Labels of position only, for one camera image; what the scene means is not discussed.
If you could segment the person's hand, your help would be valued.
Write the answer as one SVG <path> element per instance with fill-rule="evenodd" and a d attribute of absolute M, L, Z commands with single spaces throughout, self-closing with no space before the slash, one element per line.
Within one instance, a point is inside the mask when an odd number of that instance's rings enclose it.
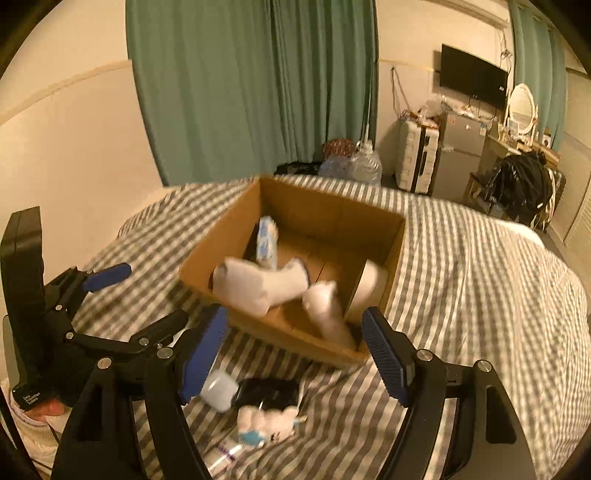
<path fill-rule="evenodd" d="M 44 422 L 47 417 L 59 417 L 70 411 L 70 408 L 60 400 L 52 398 L 38 403 L 34 408 L 25 412 L 25 415 L 35 421 Z"/>

